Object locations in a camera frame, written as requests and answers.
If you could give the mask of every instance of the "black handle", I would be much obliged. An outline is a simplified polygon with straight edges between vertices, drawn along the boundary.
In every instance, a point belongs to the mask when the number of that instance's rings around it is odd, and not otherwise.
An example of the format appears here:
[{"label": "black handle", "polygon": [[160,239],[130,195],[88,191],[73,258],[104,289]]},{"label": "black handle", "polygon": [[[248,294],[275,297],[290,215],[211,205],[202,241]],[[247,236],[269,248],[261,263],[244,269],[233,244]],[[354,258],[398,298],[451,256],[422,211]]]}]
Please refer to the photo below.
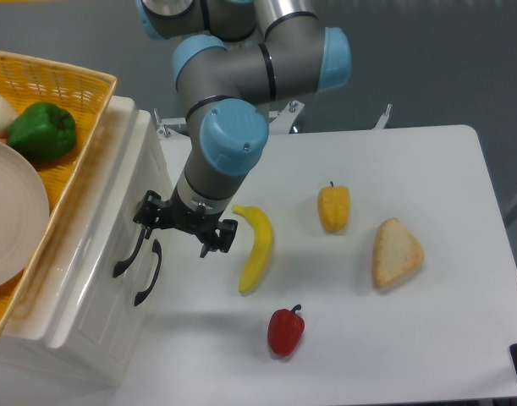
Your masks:
[{"label": "black handle", "polygon": [[158,263],[157,268],[155,269],[155,274],[153,275],[153,279],[151,281],[151,284],[149,285],[149,288],[136,294],[136,297],[134,299],[134,306],[141,305],[153,290],[155,283],[157,283],[158,274],[160,273],[160,265],[162,263],[162,247],[160,246],[160,243],[157,239],[153,241],[153,252],[158,255]]},{"label": "black handle", "polygon": [[126,260],[119,261],[115,264],[115,267],[113,268],[113,277],[120,277],[132,265],[132,262],[134,262],[136,256],[138,256],[138,252],[140,252],[141,243],[143,243],[143,239],[146,237],[146,231],[147,229],[145,227],[141,228],[140,237],[138,237],[138,242],[136,243],[132,254]]}]

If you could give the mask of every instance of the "wicker basket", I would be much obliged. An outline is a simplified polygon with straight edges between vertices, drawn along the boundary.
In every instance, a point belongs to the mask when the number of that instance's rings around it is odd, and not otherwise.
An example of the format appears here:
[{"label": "wicker basket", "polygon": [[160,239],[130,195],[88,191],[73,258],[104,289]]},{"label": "wicker basket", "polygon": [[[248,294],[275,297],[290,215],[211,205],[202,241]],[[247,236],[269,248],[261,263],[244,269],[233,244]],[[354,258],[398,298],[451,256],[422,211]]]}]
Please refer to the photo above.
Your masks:
[{"label": "wicker basket", "polygon": [[60,159],[33,164],[46,186],[51,215],[27,267],[0,286],[0,334],[39,267],[41,252],[61,221],[67,196],[80,175],[95,128],[113,94],[117,79],[89,69],[45,59],[0,52],[0,95],[22,113],[34,102],[51,102],[68,110],[76,122],[76,147]]}]

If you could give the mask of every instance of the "toast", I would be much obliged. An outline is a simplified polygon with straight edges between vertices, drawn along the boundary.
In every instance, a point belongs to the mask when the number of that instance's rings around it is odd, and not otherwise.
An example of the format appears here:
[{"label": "toast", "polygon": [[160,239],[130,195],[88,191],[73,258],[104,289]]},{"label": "toast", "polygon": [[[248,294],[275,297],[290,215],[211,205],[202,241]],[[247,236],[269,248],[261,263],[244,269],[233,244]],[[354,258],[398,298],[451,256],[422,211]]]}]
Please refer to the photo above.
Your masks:
[{"label": "toast", "polygon": [[412,273],[424,260],[420,242],[397,218],[383,222],[373,246],[373,281],[381,288]]}]

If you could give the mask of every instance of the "banana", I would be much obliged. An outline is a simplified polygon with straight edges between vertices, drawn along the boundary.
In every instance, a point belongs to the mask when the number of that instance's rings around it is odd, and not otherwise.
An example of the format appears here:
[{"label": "banana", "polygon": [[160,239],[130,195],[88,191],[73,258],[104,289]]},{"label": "banana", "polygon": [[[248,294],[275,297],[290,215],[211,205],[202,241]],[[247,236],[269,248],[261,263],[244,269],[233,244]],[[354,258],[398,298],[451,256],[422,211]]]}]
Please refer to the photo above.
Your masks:
[{"label": "banana", "polygon": [[260,282],[273,247],[273,229],[266,213],[255,206],[233,206],[232,212],[242,216],[255,232],[255,242],[239,277],[239,291],[249,292]]}]

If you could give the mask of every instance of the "white plate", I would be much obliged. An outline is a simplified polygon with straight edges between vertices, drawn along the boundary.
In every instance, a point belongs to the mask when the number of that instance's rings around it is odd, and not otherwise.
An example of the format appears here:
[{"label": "white plate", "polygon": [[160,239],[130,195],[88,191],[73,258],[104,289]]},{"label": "white plate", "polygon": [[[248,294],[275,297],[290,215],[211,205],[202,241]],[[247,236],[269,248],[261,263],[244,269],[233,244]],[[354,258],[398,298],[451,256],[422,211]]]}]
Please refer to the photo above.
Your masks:
[{"label": "white plate", "polygon": [[0,142],[0,285],[34,253],[49,219],[47,192],[36,170]]}]

